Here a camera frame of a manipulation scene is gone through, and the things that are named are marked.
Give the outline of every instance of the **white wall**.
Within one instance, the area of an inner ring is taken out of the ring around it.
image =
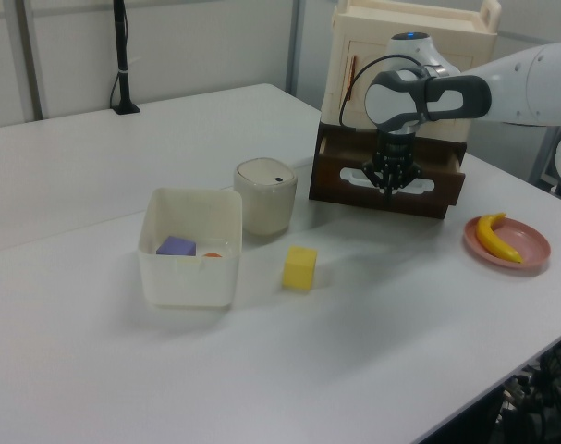
[[[331,17],[336,0],[301,0],[293,93],[317,108],[331,49]],[[413,0],[429,6],[479,10],[482,0]],[[537,44],[561,41],[561,0],[500,0],[502,17],[493,59]],[[468,150],[481,159],[527,180],[545,129],[473,122]]]
[[[13,25],[17,25],[15,11],[6,10],[0,0],[0,127],[32,119],[19,37],[9,31],[14,31]]]
[[[108,107],[117,72],[111,0],[32,0],[43,114]],[[127,0],[137,104],[255,83],[285,89],[293,0]]]

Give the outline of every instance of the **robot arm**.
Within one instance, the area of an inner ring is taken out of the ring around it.
[[[421,175],[411,161],[411,147],[413,134],[426,121],[480,118],[561,126],[561,43],[451,75],[450,68],[441,69],[445,61],[426,34],[399,34],[387,51],[418,58],[428,53],[431,60],[422,67],[399,62],[399,68],[379,73],[366,93],[366,112],[377,126],[380,147],[362,170],[387,197]]]

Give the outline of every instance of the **purple block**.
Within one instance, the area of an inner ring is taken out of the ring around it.
[[[169,256],[195,256],[196,242],[169,236],[157,249],[157,254],[167,254]]]

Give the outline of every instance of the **black pole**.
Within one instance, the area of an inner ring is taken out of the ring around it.
[[[114,0],[114,23],[116,24],[117,72],[120,83],[120,105],[114,106],[119,115],[139,113],[139,108],[130,100],[128,84],[128,60],[126,56],[126,24],[124,0]]]

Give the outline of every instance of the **pink plate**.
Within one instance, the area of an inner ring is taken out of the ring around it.
[[[495,224],[494,233],[502,241],[516,248],[524,262],[518,264],[491,255],[477,239],[475,228],[478,220],[478,217],[474,217],[465,225],[465,241],[476,254],[486,261],[508,268],[524,269],[542,265],[549,258],[551,246],[543,234],[522,222],[507,217]]]

